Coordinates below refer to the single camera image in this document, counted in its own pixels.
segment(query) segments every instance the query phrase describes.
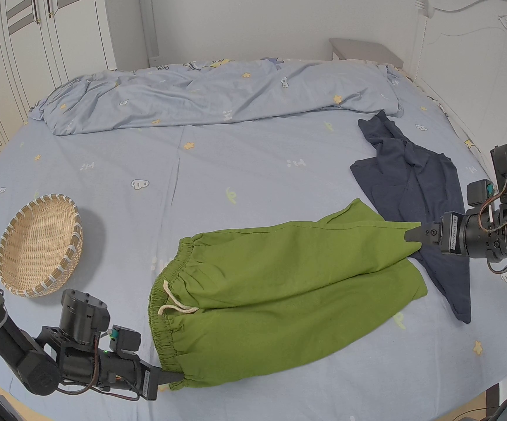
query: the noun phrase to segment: nightstand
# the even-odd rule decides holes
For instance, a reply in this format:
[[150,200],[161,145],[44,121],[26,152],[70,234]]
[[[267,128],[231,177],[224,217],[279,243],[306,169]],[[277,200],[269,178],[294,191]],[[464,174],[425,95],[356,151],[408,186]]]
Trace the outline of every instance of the nightstand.
[[363,60],[379,64],[392,64],[402,68],[403,61],[388,48],[375,42],[364,40],[330,38],[334,60]]

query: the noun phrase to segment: white bed frame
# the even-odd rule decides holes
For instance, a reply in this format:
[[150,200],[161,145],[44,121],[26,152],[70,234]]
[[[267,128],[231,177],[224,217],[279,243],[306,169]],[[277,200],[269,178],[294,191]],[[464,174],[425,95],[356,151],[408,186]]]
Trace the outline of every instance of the white bed frame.
[[404,71],[436,98],[493,178],[489,151],[507,143],[507,0],[416,0]]

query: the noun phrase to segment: wicker basket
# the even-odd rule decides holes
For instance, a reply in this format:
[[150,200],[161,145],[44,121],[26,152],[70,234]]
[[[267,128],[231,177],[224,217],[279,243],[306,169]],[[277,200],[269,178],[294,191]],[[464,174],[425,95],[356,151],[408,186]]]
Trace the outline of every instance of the wicker basket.
[[26,298],[57,291],[80,260],[82,240],[80,214],[70,198],[50,194],[31,201],[2,235],[2,284]]

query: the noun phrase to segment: white drawstring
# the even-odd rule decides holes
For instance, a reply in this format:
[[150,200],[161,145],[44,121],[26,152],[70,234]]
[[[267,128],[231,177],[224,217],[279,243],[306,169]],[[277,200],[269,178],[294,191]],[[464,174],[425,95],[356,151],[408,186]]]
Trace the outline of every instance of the white drawstring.
[[167,293],[167,296],[169,296],[169,298],[171,298],[171,300],[176,305],[171,305],[171,304],[164,304],[164,305],[162,305],[159,308],[159,310],[158,310],[158,315],[163,315],[165,309],[175,309],[175,310],[177,310],[180,313],[195,313],[196,311],[199,310],[199,307],[191,307],[191,306],[188,306],[188,305],[185,305],[185,304],[181,304],[177,300],[177,298],[175,298],[175,296],[173,295],[173,293],[170,291],[170,288],[168,287],[167,281],[164,281],[164,291]]

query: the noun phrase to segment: green shorts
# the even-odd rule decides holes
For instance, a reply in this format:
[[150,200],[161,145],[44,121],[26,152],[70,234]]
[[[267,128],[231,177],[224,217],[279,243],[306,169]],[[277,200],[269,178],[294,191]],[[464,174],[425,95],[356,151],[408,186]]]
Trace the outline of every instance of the green shorts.
[[197,234],[152,287],[148,316],[170,384],[204,387],[319,360],[427,294],[407,256],[419,223],[361,200],[318,222]]

